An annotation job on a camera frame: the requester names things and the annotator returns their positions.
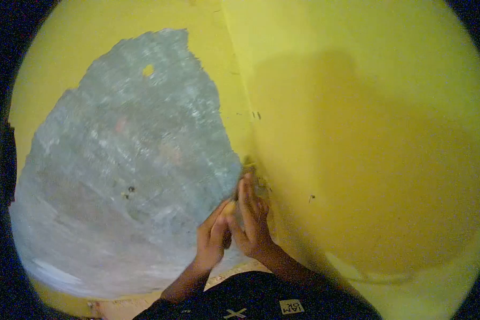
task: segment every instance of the hand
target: hand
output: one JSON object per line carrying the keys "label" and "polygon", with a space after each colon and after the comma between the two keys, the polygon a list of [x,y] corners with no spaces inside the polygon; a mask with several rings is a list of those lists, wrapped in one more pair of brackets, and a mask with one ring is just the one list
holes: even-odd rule
{"label": "hand", "polygon": [[231,233],[224,214],[221,214],[229,203],[229,199],[223,201],[198,227],[198,252],[194,263],[201,271],[211,271],[222,260],[224,249],[231,244]]}
{"label": "hand", "polygon": [[242,213],[245,231],[238,225],[233,214],[226,220],[240,250],[257,260],[270,254],[275,247],[267,225],[268,204],[254,194],[252,173],[247,173],[238,183],[238,204]]}

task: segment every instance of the right hand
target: right hand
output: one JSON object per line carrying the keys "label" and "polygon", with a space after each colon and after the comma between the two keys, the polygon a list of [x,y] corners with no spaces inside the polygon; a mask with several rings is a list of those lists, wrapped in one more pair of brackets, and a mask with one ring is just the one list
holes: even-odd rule
{"label": "right hand", "polygon": [[245,174],[238,183],[238,206],[245,231],[232,214],[226,216],[228,227],[239,249],[248,257],[262,259],[275,247],[267,225],[268,204],[254,193],[253,175]]}

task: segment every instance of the finger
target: finger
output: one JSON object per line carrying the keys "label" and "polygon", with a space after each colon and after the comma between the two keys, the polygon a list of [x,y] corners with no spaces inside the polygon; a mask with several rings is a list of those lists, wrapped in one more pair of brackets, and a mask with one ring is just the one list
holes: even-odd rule
{"label": "finger", "polygon": [[246,173],[247,184],[247,200],[249,206],[253,209],[253,213],[258,215],[257,196],[254,192],[254,178],[251,172]]}
{"label": "finger", "polygon": [[263,198],[258,198],[258,208],[261,216],[265,216],[269,213],[269,205]]}
{"label": "finger", "polygon": [[245,232],[249,239],[253,239],[256,231],[256,222],[253,216],[252,210],[247,203],[245,178],[240,180],[238,184],[238,204],[240,206],[240,212],[242,213],[243,224],[245,226]]}
{"label": "finger", "polygon": [[213,227],[213,224],[217,220],[217,217],[221,214],[222,210],[226,207],[226,205],[230,202],[229,199],[224,200],[221,202],[220,205],[210,214],[208,218],[203,222],[201,225],[205,230],[210,231]]}
{"label": "finger", "polygon": [[232,214],[228,214],[226,216],[226,221],[228,222],[229,230],[231,231],[231,234],[233,235],[233,238],[235,239],[237,245],[240,248],[245,247],[249,240],[247,239],[246,234],[238,225],[238,221],[235,216]]}
{"label": "finger", "polygon": [[210,245],[213,247],[222,247],[224,242],[224,234],[228,229],[228,223],[223,215],[219,215],[210,232]]}
{"label": "finger", "polygon": [[231,246],[231,230],[229,228],[226,229],[226,232],[224,233],[224,240],[222,240],[222,246],[224,249],[229,249]]}

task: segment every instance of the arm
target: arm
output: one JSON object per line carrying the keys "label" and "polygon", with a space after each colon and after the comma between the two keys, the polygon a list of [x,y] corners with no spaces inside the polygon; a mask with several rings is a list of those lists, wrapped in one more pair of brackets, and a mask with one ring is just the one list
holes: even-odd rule
{"label": "arm", "polygon": [[232,214],[226,214],[226,219],[237,245],[245,255],[260,261],[275,276],[292,285],[305,285],[314,290],[323,290],[334,286],[365,300],[332,265],[327,266],[325,275],[311,271],[272,241],[267,225],[269,206],[254,194],[253,179],[250,173],[246,174],[238,184],[238,204],[242,212],[245,231],[240,228]]}
{"label": "arm", "polygon": [[160,295],[160,299],[173,304],[192,298],[203,292],[210,270],[200,268],[196,260],[183,271],[183,273]]}
{"label": "arm", "polygon": [[195,259],[162,292],[160,299],[176,304],[203,292],[211,270],[222,260],[224,249],[231,244],[231,234],[228,237],[228,225],[221,214],[224,210],[230,210],[228,203],[229,200],[223,201],[198,227],[198,252]]}

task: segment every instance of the black shirt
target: black shirt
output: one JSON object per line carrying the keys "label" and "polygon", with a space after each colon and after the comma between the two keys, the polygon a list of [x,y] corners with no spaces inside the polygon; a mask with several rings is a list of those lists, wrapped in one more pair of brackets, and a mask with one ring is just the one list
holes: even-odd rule
{"label": "black shirt", "polygon": [[236,274],[179,304],[159,299],[134,320],[152,319],[382,319],[375,308],[333,286],[297,288],[274,274]]}

